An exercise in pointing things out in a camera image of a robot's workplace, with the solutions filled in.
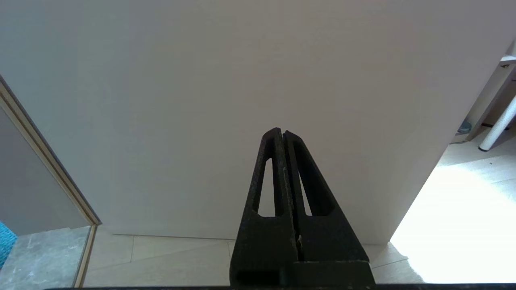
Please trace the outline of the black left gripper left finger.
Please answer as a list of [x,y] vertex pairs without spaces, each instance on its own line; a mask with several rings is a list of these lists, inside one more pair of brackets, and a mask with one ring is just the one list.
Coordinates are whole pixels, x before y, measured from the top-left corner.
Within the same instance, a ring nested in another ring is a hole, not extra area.
[[[266,162],[272,161],[275,215],[260,216]],[[276,288],[288,283],[287,269],[298,261],[289,169],[280,128],[260,141],[250,189],[230,262],[233,288]]]

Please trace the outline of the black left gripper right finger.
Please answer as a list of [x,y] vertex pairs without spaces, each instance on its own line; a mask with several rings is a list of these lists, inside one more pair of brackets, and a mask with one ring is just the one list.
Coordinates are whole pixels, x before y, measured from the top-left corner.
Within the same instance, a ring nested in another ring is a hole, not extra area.
[[298,261],[286,266],[291,285],[374,285],[369,258],[304,141],[283,134],[293,198]]

